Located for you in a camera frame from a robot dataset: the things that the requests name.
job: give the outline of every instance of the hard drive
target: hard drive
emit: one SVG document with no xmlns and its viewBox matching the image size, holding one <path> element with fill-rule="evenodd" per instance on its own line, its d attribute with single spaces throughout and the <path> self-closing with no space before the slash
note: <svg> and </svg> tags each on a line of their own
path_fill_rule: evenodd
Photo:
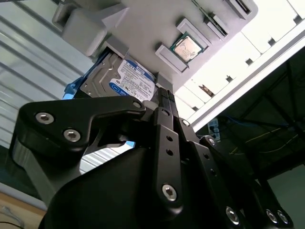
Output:
<svg viewBox="0 0 305 229">
<path fill-rule="evenodd" d="M 81 91 L 90 97 L 132 95 L 140 101 L 151 100 L 155 77 L 129 55 L 122 59 L 110 53 L 88 76 Z"/>
</svg>

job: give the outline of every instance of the blue label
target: blue label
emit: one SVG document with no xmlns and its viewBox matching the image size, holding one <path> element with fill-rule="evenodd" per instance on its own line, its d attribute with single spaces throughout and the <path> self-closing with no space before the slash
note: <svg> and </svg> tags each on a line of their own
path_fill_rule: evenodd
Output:
<svg viewBox="0 0 305 229">
<path fill-rule="evenodd" d="M 109 83 L 109 86 L 119 95 L 129 95 L 127 92 L 125 92 L 122 88 L 120 88 L 114 83 Z"/>
<path fill-rule="evenodd" d="M 135 71 L 138 70 L 139 72 L 141 72 L 143 75 L 146 76 L 146 78 L 150 79 L 151 81 L 154 82 L 153 78 L 151 75 L 149 75 L 146 71 L 144 71 L 142 68 L 140 68 L 138 65 L 136 65 L 134 62 L 130 61 L 130 60 L 126 60 Z"/>
</svg>

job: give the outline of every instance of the corrugated metal wall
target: corrugated metal wall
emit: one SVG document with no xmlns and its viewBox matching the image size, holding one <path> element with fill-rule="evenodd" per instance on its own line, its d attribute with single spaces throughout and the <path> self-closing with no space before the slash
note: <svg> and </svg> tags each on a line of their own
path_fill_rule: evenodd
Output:
<svg viewBox="0 0 305 229">
<path fill-rule="evenodd" d="M 0 3 L 0 145 L 8 148 L 18 109 L 26 103 L 61 99 L 92 61 L 59 36 L 50 0 Z M 105 149 L 84 157 L 86 172 L 129 148 Z"/>
</svg>

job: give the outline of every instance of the silver bolt head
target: silver bolt head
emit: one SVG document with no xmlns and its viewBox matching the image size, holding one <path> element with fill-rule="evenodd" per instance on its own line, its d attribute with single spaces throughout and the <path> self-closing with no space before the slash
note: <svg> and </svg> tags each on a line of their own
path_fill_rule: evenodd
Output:
<svg viewBox="0 0 305 229">
<path fill-rule="evenodd" d="M 40 112 L 38 114 L 35 115 L 36 120 L 41 123 L 41 124 L 51 124 L 52 122 L 54 122 L 54 117 L 46 112 Z"/>
<path fill-rule="evenodd" d="M 272 211 L 270 210 L 266 210 L 267 216 L 269 217 L 269 219 L 273 222 L 273 223 L 277 223 L 277 218 L 275 217 L 275 215 L 272 213 Z"/>
<path fill-rule="evenodd" d="M 177 192 L 170 185 L 163 185 L 162 192 L 169 201 L 175 201 L 177 199 Z"/>
<path fill-rule="evenodd" d="M 229 218 L 229 220 L 235 224 L 235 225 L 238 225 L 239 224 L 239 218 L 238 218 L 238 215 L 237 213 L 230 207 L 227 207 L 225 209 L 225 213 L 227 214 L 227 217 Z"/>
<path fill-rule="evenodd" d="M 283 214 L 283 212 L 277 211 L 277 214 L 285 224 L 288 224 L 289 221 L 288 221 L 287 217 Z"/>
<path fill-rule="evenodd" d="M 133 105 L 134 105 L 136 108 L 141 108 L 141 104 L 139 104 L 137 101 L 134 101 L 134 102 L 133 102 Z"/>
<path fill-rule="evenodd" d="M 182 120 L 182 123 L 184 124 L 184 125 L 186 125 L 186 126 L 190 126 L 191 124 L 188 122 L 188 121 L 186 121 L 186 120 Z"/>
<path fill-rule="evenodd" d="M 211 138 L 209 138 L 209 142 L 210 142 L 212 145 L 216 145 L 216 142 L 215 142 L 213 139 L 211 139 Z"/>
<path fill-rule="evenodd" d="M 65 130 L 63 136 L 70 142 L 78 142 L 81 139 L 81 134 L 73 129 Z"/>
</svg>

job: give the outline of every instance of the hard drive label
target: hard drive label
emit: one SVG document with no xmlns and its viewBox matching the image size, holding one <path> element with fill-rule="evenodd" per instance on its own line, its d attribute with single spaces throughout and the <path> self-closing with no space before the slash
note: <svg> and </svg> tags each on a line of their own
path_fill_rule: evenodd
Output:
<svg viewBox="0 0 305 229">
<path fill-rule="evenodd" d="M 109 86 L 120 95 L 132 95 L 140 101 L 151 100 L 155 84 L 151 75 L 138 64 L 123 60 L 118 73 L 120 79 L 111 79 Z"/>
</svg>

